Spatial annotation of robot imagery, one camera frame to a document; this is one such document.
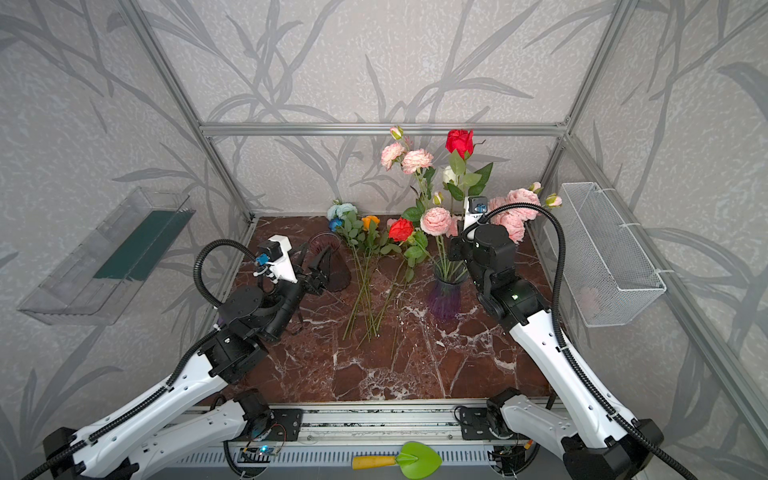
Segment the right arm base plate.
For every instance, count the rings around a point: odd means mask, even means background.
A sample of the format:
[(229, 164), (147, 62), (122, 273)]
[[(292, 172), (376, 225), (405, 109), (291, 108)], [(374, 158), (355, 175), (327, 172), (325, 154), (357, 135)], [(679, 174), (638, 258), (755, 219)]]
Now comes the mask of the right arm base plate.
[(454, 420), (457, 422), (463, 440), (506, 440), (494, 433), (488, 420), (486, 408), (471, 408), (463, 405), (453, 409)]

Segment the purple ribbed glass vase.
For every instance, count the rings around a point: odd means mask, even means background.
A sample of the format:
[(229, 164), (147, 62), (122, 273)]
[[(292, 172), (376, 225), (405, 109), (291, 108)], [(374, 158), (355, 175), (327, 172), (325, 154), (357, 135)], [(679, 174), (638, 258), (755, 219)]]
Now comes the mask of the purple ribbed glass vase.
[(427, 298), (429, 312), (438, 320), (454, 320), (461, 308), (461, 288), (468, 277), (466, 267), (452, 261), (445, 268), (433, 268), (434, 284)]

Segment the white rosebud stem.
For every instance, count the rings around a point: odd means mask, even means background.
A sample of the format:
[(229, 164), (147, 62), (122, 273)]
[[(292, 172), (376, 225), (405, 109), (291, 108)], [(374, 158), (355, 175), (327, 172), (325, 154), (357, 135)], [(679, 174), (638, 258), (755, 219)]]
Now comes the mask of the white rosebud stem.
[(457, 176), (453, 172), (451, 166), (448, 165), (444, 167), (443, 173), (442, 173), (443, 188), (450, 194), (450, 196), (453, 196), (453, 194), (451, 193), (449, 187), (456, 186), (456, 181), (457, 181)]

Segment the dark red rose stem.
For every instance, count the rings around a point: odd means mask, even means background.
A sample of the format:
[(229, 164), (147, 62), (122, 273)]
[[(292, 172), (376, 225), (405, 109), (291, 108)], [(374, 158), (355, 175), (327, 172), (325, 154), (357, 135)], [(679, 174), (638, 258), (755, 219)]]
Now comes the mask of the dark red rose stem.
[(468, 165), (475, 149), (472, 130), (450, 130), (446, 137), (445, 148), (449, 153), (448, 165), (457, 176), (456, 186), (449, 189), (457, 202), (463, 202), (469, 196), (481, 195), (490, 179), (493, 163), (472, 171)]

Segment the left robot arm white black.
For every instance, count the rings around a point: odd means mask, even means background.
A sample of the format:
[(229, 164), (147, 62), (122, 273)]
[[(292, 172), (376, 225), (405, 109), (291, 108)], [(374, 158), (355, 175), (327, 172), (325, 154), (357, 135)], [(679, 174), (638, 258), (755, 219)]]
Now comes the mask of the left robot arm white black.
[[(226, 300), (215, 297), (202, 278), (203, 264), (219, 247), (231, 247), (253, 263), (256, 276), (269, 279), (270, 291), (253, 285)], [(250, 427), (268, 427), (271, 410), (255, 391), (246, 391), (209, 413), (185, 422), (178, 417), (199, 401), (235, 384), (268, 354), (299, 309), (306, 294), (321, 295), (331, 272), (330, 248), (317, 253), (303, 271), (291, 259), (290, 240), (274, 235), (250, 251), (243, 244), (215, 240), (199, 252), (193, 280), (218, 313), (213, 329), (197, 340), (172, 372), (112, 414), (79, 430), (61, 428), (43, 442), (45, 462), (28, 473), (35, 479), (147, 479), (193, 451), (233, 440)]]

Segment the dark glass cup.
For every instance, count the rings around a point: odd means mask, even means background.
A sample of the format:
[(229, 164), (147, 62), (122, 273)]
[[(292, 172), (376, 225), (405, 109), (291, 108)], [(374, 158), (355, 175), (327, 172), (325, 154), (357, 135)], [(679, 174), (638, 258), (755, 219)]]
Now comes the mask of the dark glass cup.
[(331, 281), (329, 292), (338, 293), (345, 290), (351, 283), (351, 272), (342, 256), (341, 238), (333, 233), (321, 233), (310, 239), (310, 259), (320, 253), (326, 246), (332, 249), (331, 257)]

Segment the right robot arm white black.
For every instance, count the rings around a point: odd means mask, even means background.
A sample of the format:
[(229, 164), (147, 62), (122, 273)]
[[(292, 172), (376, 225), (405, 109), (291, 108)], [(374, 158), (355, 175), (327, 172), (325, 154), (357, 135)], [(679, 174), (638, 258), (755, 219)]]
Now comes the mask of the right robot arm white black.
[(449, 257), (461, 260), (488, 314), (524, 348), (566, 411), (557, 414), (509, 388), (487, 401), (488, 422), (501, 437), (520, 434), (559, 456), (573, 479), (632, 479), (651, 452), (623, 428), (659, 444), (663, 434), (640, 419), (599, 380), (552, 315), (536, 287), (515, 272), (515, 244), (494, 224), (452, 238)]

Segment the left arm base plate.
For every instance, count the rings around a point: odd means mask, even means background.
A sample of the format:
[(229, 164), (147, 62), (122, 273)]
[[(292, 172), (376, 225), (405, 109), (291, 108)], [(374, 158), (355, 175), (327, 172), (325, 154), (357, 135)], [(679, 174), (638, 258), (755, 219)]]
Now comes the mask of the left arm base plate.
[(304, 410), (299, 408), (277, 408), (271, 413), (271, 420), (256, 437), (259, 442), (296, 442), (302, 426)]

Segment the orange rose stem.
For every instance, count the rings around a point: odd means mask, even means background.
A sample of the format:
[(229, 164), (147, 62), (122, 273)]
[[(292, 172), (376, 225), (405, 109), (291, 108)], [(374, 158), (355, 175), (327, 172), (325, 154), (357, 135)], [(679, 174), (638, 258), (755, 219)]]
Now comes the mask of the orange rose stem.
[(352, 336), (356, 321), (363, 318), (366, 330), (372, 328), (373, 299), (370, 293), (373, 261), (380, 253), (379, 223), (374, 215), (359, 217), (356, 212), (348, 211), (341, 217), (342, 225), (337, 229), (342, 239), (349, 247), (358, 285), (358, 294), (353, 303), (352, 312), (344, 331), (344, 339)]

